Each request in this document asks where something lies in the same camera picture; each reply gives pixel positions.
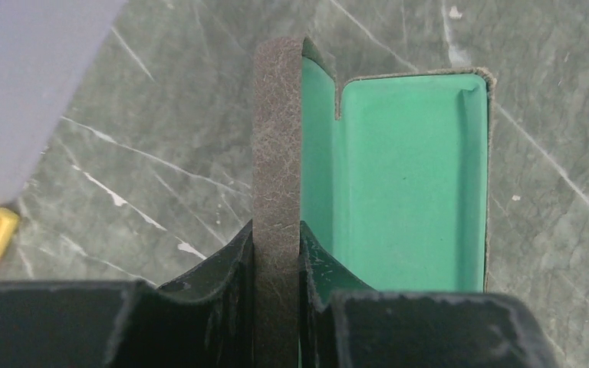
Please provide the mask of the brown glasses case green lining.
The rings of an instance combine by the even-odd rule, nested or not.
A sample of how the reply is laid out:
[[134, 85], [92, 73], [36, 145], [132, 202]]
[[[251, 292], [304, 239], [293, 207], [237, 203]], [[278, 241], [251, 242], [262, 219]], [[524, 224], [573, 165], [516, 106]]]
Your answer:
[[495, 78], [483, 67], [339, 85], [313, 42], [255, 50], [257, 367], [296, 367], [301, 231], [378, 290], [487, 288]]

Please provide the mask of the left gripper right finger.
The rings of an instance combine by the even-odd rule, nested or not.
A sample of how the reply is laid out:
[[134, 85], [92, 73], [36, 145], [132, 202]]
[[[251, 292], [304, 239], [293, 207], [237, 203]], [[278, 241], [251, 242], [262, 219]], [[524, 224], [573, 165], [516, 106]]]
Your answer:
[[300, 225], [302, 367], [556, 367], [531, 311], [496, 293], [376, 291]]

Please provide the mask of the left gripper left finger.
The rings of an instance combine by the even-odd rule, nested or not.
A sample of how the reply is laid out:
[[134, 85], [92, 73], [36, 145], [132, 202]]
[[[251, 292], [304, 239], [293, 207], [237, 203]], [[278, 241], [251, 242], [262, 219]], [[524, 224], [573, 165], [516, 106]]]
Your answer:
[[247, 224], [158, 288], [0, 281], [0, 367], [250, 367], [252, 272]]

